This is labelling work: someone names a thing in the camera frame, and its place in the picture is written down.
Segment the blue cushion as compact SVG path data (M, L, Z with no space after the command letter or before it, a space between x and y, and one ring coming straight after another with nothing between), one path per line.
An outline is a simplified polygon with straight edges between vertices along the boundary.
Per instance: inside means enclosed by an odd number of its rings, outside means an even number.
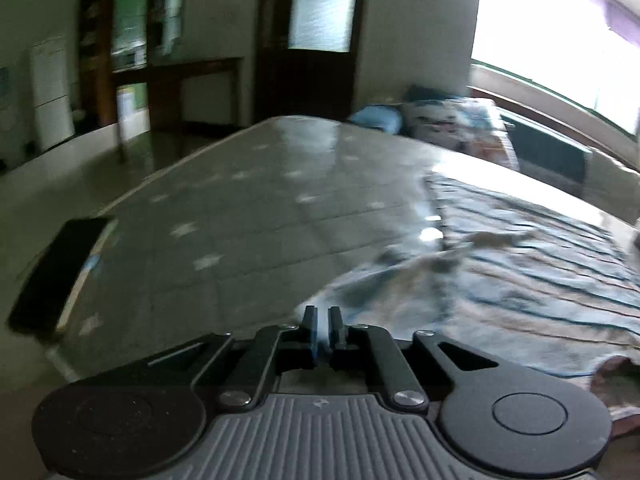
M389 134L400 133L404 123L397 106L382 104L363 107L351 114L347 121L361 128L380 130Z

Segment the blue striped Puma shirt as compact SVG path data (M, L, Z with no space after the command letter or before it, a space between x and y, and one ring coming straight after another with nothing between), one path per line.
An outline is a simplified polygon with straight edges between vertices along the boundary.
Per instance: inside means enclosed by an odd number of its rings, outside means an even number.
M605 229L428 174L434 248L387 247L318 293L350 324L434 330L639 413L639 274Z

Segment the dark wooden console table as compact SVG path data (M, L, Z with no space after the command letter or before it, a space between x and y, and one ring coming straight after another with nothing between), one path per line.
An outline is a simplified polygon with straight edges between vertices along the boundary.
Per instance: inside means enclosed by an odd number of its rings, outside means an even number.
M194 144L222 140L242 128L241 67L242 60L232 56L114 73L119 87L145 85L149 141L158 166L184 156Z

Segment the dark green sofa bench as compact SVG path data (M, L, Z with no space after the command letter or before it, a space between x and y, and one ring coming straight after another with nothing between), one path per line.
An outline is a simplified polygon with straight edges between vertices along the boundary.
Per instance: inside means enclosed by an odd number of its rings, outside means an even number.
M520 171L561 191L582 198L590 149L564 134L498 108L518 158Z

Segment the dark wooden door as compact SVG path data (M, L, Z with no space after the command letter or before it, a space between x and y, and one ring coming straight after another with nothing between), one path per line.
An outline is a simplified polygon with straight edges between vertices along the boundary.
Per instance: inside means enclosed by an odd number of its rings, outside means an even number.
M343 120L352 110L364 0L258 0L252 119Z

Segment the green framed window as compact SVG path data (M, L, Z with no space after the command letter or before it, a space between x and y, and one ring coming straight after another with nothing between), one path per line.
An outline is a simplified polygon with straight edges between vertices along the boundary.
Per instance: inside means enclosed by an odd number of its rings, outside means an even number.
M639 21L613 0L480 0L472 58L637 131Z

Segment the butterfly print pillow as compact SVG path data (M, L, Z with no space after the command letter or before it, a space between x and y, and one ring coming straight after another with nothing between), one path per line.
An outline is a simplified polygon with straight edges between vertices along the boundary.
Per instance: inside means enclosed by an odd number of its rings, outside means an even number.
M520 170L508 129L490 99L405 102L401 111L413 139Z

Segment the white refrigerator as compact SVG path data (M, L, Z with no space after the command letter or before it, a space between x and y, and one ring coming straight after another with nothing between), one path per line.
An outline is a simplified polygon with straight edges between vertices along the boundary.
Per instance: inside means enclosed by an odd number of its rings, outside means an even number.
M63 36L38 42L30 50L37 142L43 152L74 135L66 61Z

